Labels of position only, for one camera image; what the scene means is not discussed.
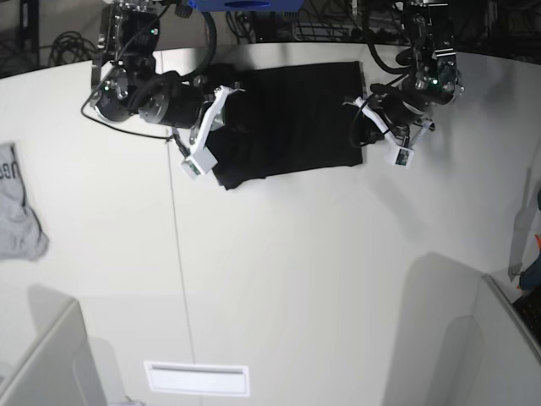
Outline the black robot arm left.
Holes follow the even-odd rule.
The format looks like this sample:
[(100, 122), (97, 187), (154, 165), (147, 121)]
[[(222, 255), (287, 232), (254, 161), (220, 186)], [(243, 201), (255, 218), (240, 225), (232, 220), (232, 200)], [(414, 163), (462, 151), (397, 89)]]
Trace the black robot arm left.
[[(400, 19), (399, 35), (407, 48), (396, 55), (391, 67), (380, 57), (371, 14), (388, 8)], [(446, 1), (366, 1), (362, 6), (362, 30), (375, 63), (395, 79), (372, 83), (366, 99), (349, 100), (358, 110), (349, 129), (352, 147), (361, 149), (384, 140), (412, 147), (435, 130), (433, 108), (449, 104), (463, 89), (456, 61), (454, 28)]]

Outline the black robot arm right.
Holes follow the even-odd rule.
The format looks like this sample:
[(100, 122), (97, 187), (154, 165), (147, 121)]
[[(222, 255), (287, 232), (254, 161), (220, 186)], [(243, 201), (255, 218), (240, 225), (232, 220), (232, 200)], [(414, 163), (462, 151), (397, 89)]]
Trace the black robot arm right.
[(154, 52), (161, 35), (161, 18), (170, 7), (188, 18), (194, 7), (187, 1), (108, 1), (101, 12), (101, 32), (92, 59), (90, 94), (82, 108), (92, 107), (96, 123), (117, 129), (139, 116), (150, 124), (188, 129), (195, 144), (211, 131), (229, 128), (249, 131), (241, 85), (232, 68), (213, 68), (217, 29), (211, 13), (202, 12), (207, 48), (202, 61), (186, 74), (158, 73)]

